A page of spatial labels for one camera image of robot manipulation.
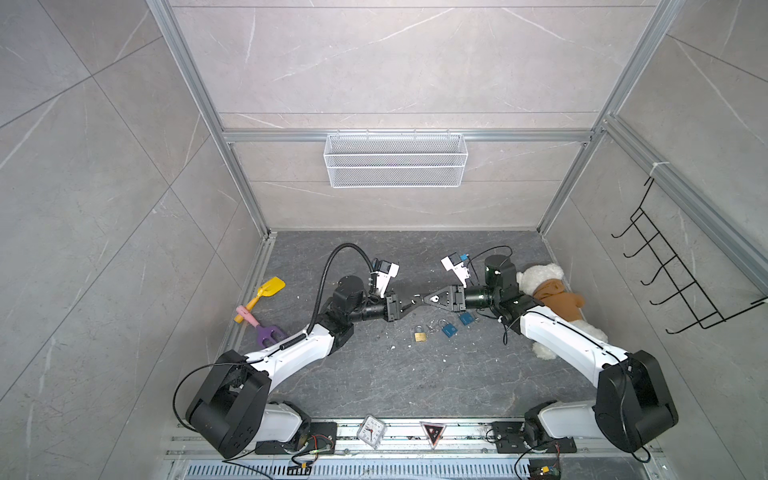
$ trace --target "black motor joint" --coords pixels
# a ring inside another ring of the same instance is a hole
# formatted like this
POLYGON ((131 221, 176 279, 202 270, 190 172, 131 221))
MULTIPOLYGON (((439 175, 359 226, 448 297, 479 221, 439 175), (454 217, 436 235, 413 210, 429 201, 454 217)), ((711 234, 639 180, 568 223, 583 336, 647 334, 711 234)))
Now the black motor joint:
POLYGON ((323 305, 318 323, 333 336, 333 353, 352 336, 355 322, 374 319, 394 322, 401 319, 402 314, 396 294, 379 297, 367 293, 363 281, 350 275, 339 280, 333 295, 323 305))
POLYGON ((501 318, 504 327, 520 333, 517 321, 526 311, 542 305, 530 295, 520 291, 517 268, 506 255, 491 255, 485 259, 485 285, 464 289, 467 310, 489 309, 501 318))

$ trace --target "teddy bear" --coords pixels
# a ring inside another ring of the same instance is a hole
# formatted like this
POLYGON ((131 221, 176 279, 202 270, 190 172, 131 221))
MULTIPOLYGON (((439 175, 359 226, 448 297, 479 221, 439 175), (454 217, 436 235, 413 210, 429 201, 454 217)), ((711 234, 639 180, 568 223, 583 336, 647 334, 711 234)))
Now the teddy bear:
MULTIPOLYGON (((518 272, 517 280, 520 290, 543 302, 563 320, 573 324, 594 338, 608 341, 608 336, 597 327, 590 325, 581 315, 580 308, 584 306, 584 297, 565 291, 563 269, 555 263, 549 265, 534 265, 525 272, 518 272)), ((540 359, 552 360, 557 355, 549 348, 538 342, 533 343, 533 352, 540 359)))

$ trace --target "blue padlock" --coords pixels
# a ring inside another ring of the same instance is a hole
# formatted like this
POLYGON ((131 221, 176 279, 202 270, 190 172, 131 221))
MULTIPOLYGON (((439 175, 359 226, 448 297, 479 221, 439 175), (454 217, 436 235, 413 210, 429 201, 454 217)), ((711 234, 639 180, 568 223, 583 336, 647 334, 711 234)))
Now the blue padlock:
POLYGON ((465 326, 475 321, 475 317, 473 317, 469 312, 462 313, 458 316, 458 319, 460 319, 465 326))
POLYGON ((447 336, 448 338, 451 338, 458 332, 458 329, 456 329, 455 326, 453 326, 453 323, 448 323, 445 320, 440 320, 441 322, 445 322, 445 326, 442 327, 442 332, 447 336))

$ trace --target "marble tile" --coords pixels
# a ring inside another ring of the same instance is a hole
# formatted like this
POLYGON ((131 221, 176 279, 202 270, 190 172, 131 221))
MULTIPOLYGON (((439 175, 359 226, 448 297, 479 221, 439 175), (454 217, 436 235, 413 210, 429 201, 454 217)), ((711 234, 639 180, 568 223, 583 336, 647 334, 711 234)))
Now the marble tile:
MULTIPOLYGON (((177 424, 168 408, 174 393, 169 386, 175 386, 194 366, 216 361, 239 296, 237 282, 214 255, 128 416, 101 478, 153 478, 157 474, 165 457, 164 442, 177 424)), ((203 378, 201 372, 181 386, 180 411, 186 410, 203 378)))
POLYGON ((217 252, 241 287, 245 287, 245 279, 248 277, 256 248, 260 243, 259 231, 253 224, 245 204, 240 202, 230 221, 230 226, 224 232, 217 252))
POLYGON ((323 142, 235 144, 237 159, 251 181, 328 181, 323 142))
POLYGON ((586 297, 587 321, 605 331, 610 343, 629 351, 645 350, 659 361, 680 421, 650 444, 664 450, 681 478, 744 478, 617 270, 615 259, 611 260, 571 200, 563 206, 547 240, 573 291, 586 297))
POLYGON ((220 111, 359 114, 598 111, 653 8, 174 11, 220 111))
POLYGON ((217 247, 240 204, 240 193, 210 137, 171 188, 210 244, 217 247))
POLYGON ((514 114, 228 114, 224 128, 587 128, 596 111, 514 114))
POLYGON ((168 191, 0 402, 0 476, 99 476, 213 255, 168 191))
MULTIPOLYGON (((464 182, 562 180, 578 142, 471 142, 464 182)), ((235 146, 251 181, 327 181, 321 142, 250 142, 235 146)))
POLYGON ((472 142, 462 181, 562 180, 580 148, 579 142, 472 142))
POLYGON ((768 3, 763 0, 690 0, 670 35, 768 79, 768 3))
POLYGON ((277 229, 533 230, 558 181, 468 182, 455 188, 331 188, 324 182, 251 182, 277 229))
POLYGON ((665 38, 621 117, 768 250, 765 111, 768 82, 665 38))
MULTIPOLYGON (((171 0, 190 7, 571 7, 571 0, 171 0)), ((652 6, 655 0, 580 0, 585 7, 652 6)))
POLYGON ((5 0, 0 29, 0 125, 84 78, 88 70, 37 2, 5 0))
MULTIPOLYGON (((454 251, 472 255, 508 244, 515 251, 512 261, 523 268, 550 261, 536 232, 279 232, 265 277, 278 276, 286 288, 260 301, 256 315, 287 333, 304 327, 316 294, 306 285, 319 282, 326 256, 346 241, 360 245, 371 258, 399 263, 393 288, 407 285, 425 292, 455 282, 439 260, 454 251)), ((325 295, 331 294, 332 283, 350 274, 367 278, 357 254, 343 251, 329 270, 325 295)), ((494 319, 481 317, 468 328, 455 315, 429 306, 395 323, 359 323, 342 349, 289 378, 273 399, 287 399, 320 417, 483 416, 521 415, 547 399, 594 395, 589 381, 574 375, 566 362, 537 359, 531 340, 522 336, 510 336, 504 346, 502 332, 494 319), (452 321, 459 332, 446 337, 436 327, 440 319, 452 321), (426 343, 413 341, 413 328, 419 324, 428 331, 426 343)), ((253 330, 246 329, 240 350, 256 349, 254 340, 253 330)))
MULTIPOLYGON (((671 281, 662 273, 650 286, 642 285, 641 281, 648 282, 653 277, 658 262, 648 250, 634 258, 624 258, 622 253, 632 254, 643 244, 636 232, 628 232, 619 240, 610 236, 619 234, 628 225, 629 214, 645 193, 642 186, 645 179, 645 173, 616 144, 609 142, 598 149, 572 198, 618 266, 744 476, 759 478, 762 465, 754 459, 764 455, 761 445, 768 444, 768 434, 762 428, 755 428, 755 419, 768 418, 768 406, 762 394, 768 385, 768 376, 758 359, 764 355, 762 339, 768 334, 764 321, 768 307, 745 313, 712 329, 695 326, 675 336, 665 333, 665 329, 689 325, 694 321, 693 316, 679 298, 662 306, 652 306, 651 300, 658 302, 674 292, 670 291, 671 281)), ((644 210, 723 313, 736 313, 761 297, 660 188, 652 187, 644 210)), ((690 276, 684 281, 678 280, 678 284, 689 283, 690 276)), ((686 298, 703 314, 713 311, 696 287, 687 291, 686 298)))
POLYGON ((94 78, 173 183, 208 130, 165 41, 156 40, 94 78))
POLYGON ((144 0, 41 3, 91 73, 161 36, 144 0))
POLYGON ((0 169, 1 396, 167 185, 93 80, 0 128, 0 169))

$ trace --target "clock face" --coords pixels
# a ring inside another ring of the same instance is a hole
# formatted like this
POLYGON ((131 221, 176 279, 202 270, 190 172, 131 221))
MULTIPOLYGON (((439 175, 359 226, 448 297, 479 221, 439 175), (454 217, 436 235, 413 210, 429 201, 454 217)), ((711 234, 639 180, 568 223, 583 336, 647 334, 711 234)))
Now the clock face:
POLYGON ((385 430, 386 424, 384 422, 376 417, 368 415, 360 426, 360 429, 357 431, 357 438, 363 440, 375 449, 379 446, 385 430))

